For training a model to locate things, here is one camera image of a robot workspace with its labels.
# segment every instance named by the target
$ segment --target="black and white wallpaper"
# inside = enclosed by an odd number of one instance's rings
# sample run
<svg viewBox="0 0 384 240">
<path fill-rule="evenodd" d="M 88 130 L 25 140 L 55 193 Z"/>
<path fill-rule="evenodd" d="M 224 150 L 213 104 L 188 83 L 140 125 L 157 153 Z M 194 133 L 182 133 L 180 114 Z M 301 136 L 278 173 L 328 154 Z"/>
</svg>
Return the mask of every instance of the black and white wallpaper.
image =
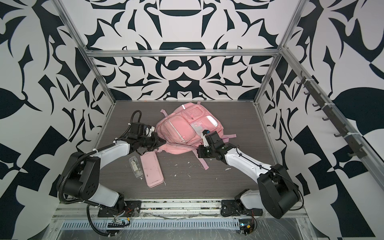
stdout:
<svg viewBox="0 0 384 240">
<path fill-rule="evenodd" d="M 254 99 L 272 56 L 97 58 L 117 100 Z"/>
<path fill-rule="evenodd" d="M 89 49 L 246 49 L 277 48 L 298 0 L 63 3 Z"/>
<path fill-rule="evenodd" d="M 381 1 L 310 0 L 289 49 L 383 157 Z M 260 107 L 319 239 L 383 239 L 384 192 L 282 59 Z"/>
<path fill-rule="evenodd" d="M 111 103 L 49 0 L 0 0 L 0 60 L 0 239 L 38 239 Z"/>
</svg>

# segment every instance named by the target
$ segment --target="pink strap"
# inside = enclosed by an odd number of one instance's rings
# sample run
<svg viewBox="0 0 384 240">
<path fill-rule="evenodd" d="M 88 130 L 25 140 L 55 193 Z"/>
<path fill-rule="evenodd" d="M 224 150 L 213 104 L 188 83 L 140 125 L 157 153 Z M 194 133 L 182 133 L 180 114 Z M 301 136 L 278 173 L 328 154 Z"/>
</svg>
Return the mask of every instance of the pink strap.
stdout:
<svg viewBox="0 0 384 240">
<path fill-rule="evenodd" d="M 168 116 L 168 114 L 167 114 L 167 112 L 164 110 L 164 109 L 161 109 L 161 111 L 160 111 L 162 114 L 164 114 L 164 116 L 165 117 L 167 117 Z"/>
<path fill-rule="evenodd" d="M 207 165 L 207 163 L 205 162 L 204 159 L 199 158 L 199 156 L 197 155 L 197 149 L 192 150 L 192 152 L 195 154 L 197 159 L 201 162 L 201 164 L 203 165 L 204 169 L 207 170 L 209 167 L 208 167 L 208 165 Z"/>
<path fill-rule="evenodd" d="M 229 142 L 229 139 L 230 139 L 230 138 L 234 138 L 234 137 L 236 137 L 236 134 L 223 135 L 223 136 L 221 137 L 221 139 L 223 140 L 223 142 Z"/>
</svg>

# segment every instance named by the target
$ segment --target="pink case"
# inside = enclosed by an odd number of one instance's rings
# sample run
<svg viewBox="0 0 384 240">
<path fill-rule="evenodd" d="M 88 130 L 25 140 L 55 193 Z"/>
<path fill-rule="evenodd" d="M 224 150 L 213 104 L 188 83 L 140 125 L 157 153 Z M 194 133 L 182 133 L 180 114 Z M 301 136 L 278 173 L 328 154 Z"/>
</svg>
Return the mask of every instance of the pink case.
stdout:
<svg viewBox="0 0 384 240">
<path fill-rule="evenodd" d="M 161 184 L 164 181 L 164 177 L 156 153 L 146 152 L 140 159 L 147 185 L 154 187 Z"/>
</svg>

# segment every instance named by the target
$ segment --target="black cable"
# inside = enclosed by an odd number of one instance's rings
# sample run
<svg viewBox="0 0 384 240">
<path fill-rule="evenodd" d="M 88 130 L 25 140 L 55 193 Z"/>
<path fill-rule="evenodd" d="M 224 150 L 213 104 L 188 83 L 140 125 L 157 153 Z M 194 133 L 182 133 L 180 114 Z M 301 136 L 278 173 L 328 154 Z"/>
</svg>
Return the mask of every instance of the black cable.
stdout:
<svg viewBox="0 0 384 240">
<path fill-rule="evenodd" d="M 101 232 L 99 229 L 97 229 L 93 223 L 92 223 L 92 220 L 91 220 L 91 215 L 89 213 L 89 206 L 90 204 L 87 205 L 87 218 L 88 218 L 88 222 L 89 222 L 89 225 L 91 226 L 91 228 L 99 235 L 101 236 L 104 236 L 104 237 L 108 237 L 108 236 L 116 236 L 117 233 L 105 233 L 105 232 Z"/>
<path fill-rule="evenodd" d="M 73 170 L 82 162 L 84 161 L 85 158 L 89 157 L 90 155 L 93 155 L 95 153 L 97 153 L 98 151 L 103 151 L 107 148 L 110 148 L 112 146 L 114 146 L 115 144 L 112 143 L 108 146 L 105 146 L 105 147 L 101 147 L 99 149 L 97 149 L 97 151 L 92 151 L 92 152 L 89 152 L 89 153 L 86 153 L 84 155 L 82 155 L 81 157 L 79 157 L 76 162 L 73 163 L 73 165 L 70 167 L 70 169 L 68 170 L 68 172 L 65 174 L 65 176 L 63 177 L 63 179 L 61 180 L 61 183 L 60 183 L 60 186 L 59 186 L 59 191 L 58 191 L 58 197 L 59 197 L 59 200 L 60 200 L 60 203 L 63 203 L 63 204 L 72 204 L 72 203 L 75 203 L 75 202 L 82 202 L 83 200 L 82 199 L 71 199 L 71 200 L 66 200 L 64 198 L 64 187 L 65 187 L 65 184 L 67 183 L 68 181 L 68 178 L 70 177 L 70 175 L 72 174 Z"/>
<path fill-rule="evenodd" d="M 247 159 L 248 161 L 252 162 L 252 161 L 249 160 L 248 158 L 244 157 L 243 154 L 239 153 L 238 150 L 237 150 L 238 148 L 240 148 L 239 145 L 236 146 L 236 152 L 237 152 L 237 154 L 239 155 L 239 157 L 243 157 L 243 158 Z M 289 211 L 296 211 L 296 210 L 299 210 L 299 209 L 302 209 L 302 208 L 303 208 L 303 206 L 304 206 L 304 197 L 303 197 L 303 195 L 301 194 L 300 189 L 299 189 L 298 187 L 296 187 L 296 185 L 295 185 L 291 180 L 287 179 L 286 177 L 282 176 L 281 174 L 278 174 L 277 172 L 271 171 L 270 169 L 266 169 L 266 168 L 263 167 L 261 164 L 260 164 L 260 165 L 257 165 L 256 163 L 254 163 L 254 164 L 255 164 L 256 166 L 258 166 L 259 168 L 265 169 L 265 170 L 267 170 L 267 171 L 269 171 L 269 172 L 272 172 L 272 173 L 274 173 L 274 174 L 276 174 L 276 175 L 279 175 L 280 177 L 282 177 L 282 178 L 284 178 L 285 180 L 289 181 L 289 182 L 290 182 L 290 183 L 297 189 L 297 191 L 298 191 L 299 194 L 300 194 L 300 198 L 301 198 L 301 202 L 302 202 L 301 207 L 299 207 L 298 209 L 290 209 Z"/>
<path fill-rule="evenodd" d="M 125 132 L 120 136 L 120 137 L 123 137 L 125 134 L 127 134 L 127 132 L 131 129 L 131 125 L 132 125 L 132 122 L 133 122 L 133 117 L 135 116 L 136 113 L 139 113 L 139 119 L 137 120 L 137 122 L 140 122 L 140 119 L 141 119 L 141 111 L 140 110 L 136 110 L 132 113 L 131 115 L 131 120 L 129 122 L 129 126 L 127 128 L 127 130 L 125 130 Z"/>
</svg>

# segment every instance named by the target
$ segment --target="gray wood grain surface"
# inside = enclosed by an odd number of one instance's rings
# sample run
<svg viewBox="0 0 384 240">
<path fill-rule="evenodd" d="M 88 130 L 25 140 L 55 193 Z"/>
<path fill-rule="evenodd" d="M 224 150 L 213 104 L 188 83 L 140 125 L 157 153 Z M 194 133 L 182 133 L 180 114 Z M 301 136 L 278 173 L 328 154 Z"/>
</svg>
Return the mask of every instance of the gray wood grain surface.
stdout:
<svg viewBox="0 0 384 240">
<path fill-rule="evenodd" d="M 132 102 L 118 101 L 107 123 L 99 146 L 110 144 L 127 128 L 131 114 L 142 111 L 141 122 L 155 126 L 164 115 L 165 109 L 172 113 L 183 102 Z M 224 134 L 236 134 L 230 143 L 255 159 L 273 164 L 256 111 L 250 102 L 203 102 L 223 125 Z M 128 159 L 135 155 L 121 157 L 100 171 L 100 184 L 121 192 L 126 198 L 220 198 L 234 197 L 246 188 L 258 189 L 257 184 L 238 169 L 216 159 L 206 159 L 207 170 L 201 166 L 192 152 L 172 155 L 157 154 L 164 182 L 149 188 L 145 179 L 135 178 Z"/>
</svg>

